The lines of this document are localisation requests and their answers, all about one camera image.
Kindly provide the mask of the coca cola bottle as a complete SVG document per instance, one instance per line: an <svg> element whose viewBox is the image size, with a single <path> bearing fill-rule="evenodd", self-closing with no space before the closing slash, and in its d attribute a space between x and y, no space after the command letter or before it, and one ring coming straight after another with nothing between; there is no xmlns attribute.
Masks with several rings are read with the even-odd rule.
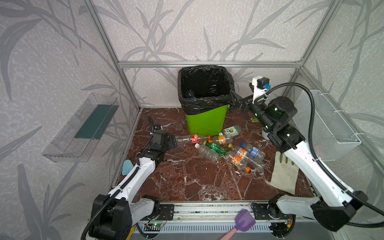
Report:
<svg viewBox="0 0 384 240"><path fill-rule="evenodd" d="M186 145L186 144L203 144L204 142L208 142L211 137L210 136L200 136L198 134L194 135L186 135L186 136L175 136L178 145Z"/></svg>

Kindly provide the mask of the long clear bottle white cap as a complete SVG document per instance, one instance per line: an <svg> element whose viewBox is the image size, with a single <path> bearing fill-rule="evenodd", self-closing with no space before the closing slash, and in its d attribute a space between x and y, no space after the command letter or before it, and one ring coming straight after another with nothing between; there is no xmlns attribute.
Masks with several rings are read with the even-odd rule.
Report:
<svg viewBox="0 0 384 240"><path fill-rule="evenodd" d="M196 143L195 148L199 151L199 153L207 158L208 160L211 160L212 162L218 162L219 161L219 154L216 153L214 150L208 148L206 145L201 145Z"/></svg>

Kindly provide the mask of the green sprite bottle yellow cap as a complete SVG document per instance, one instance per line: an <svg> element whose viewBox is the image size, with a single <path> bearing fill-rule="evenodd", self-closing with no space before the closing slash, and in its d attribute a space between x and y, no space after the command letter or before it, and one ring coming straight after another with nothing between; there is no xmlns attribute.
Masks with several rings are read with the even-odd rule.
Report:
<svg viewBox="0 0 384 240"><path fill-rule="evenodd" d="M210 142L204 141L204 145L207 146L209 149L218 153L221 157L224 157L228 151L226 148L221 147L215 143L210 143Z"/></svg>

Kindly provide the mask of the orange fanta label bottle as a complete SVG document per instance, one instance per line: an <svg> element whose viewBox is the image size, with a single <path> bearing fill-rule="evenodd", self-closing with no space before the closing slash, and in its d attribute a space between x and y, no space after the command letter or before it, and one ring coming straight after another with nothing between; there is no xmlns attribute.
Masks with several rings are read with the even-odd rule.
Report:
<svg viewBox="0 0 384 240"><path fill-rule="evenodd" d="M230 151L235 152L238 156L244 158L248 165L252 165L255 170L261 172L264 167L263 161L257 160L253 158L249 152L247 152L242 147L234 146L233 144L228 144L228 148Z"/></svg>

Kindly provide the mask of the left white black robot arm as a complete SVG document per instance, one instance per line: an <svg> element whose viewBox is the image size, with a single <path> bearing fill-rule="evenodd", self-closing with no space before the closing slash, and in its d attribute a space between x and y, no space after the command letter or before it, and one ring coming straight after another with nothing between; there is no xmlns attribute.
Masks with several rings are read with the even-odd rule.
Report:
<svg viewBox="0 0 384 240"><path fill-rule="evenodd" d="M149 117L152 128L150 138L137 153L133 169L108 194L98 195L92 206L91 218L81 239L92 237L99 240L125 240L131 229L147 216L157 216L160 202L154 197L142 198L136 203L133 198L147 180L164 161L165 153L177 147L176 138L161 125L155 125Z"/></svg>

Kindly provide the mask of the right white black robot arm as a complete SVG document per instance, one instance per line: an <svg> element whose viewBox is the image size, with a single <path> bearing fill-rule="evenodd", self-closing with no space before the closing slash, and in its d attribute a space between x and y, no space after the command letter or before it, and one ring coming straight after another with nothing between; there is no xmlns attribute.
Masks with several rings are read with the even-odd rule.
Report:
<svg viewBox="0 0 384 240"><path fill-rule="evenodd" d="M296 128L289 124L297 113L293 102L286 97L278 97L269 105L264 101L275 90L294 86L301 88L309 97L311 104L308 137L305 138ZM285 154L306 175L319 191L317 198L298 198L283 195L277 198L277 208L287 215L299 215L316 220L329 231L336 232L348 225L357 228L382 228L383 222L361 224L352 223L351 219L362 206L383 215L379 208L367 203L367 195L354 191L344 184L316 154L313 144L315 122L315 100L311 91L302 84L284 83L273 88L252 88L253 96L241 98L234 90L230 91L231 105L242 110L249 110L264 126L269 141Z"/></svg>

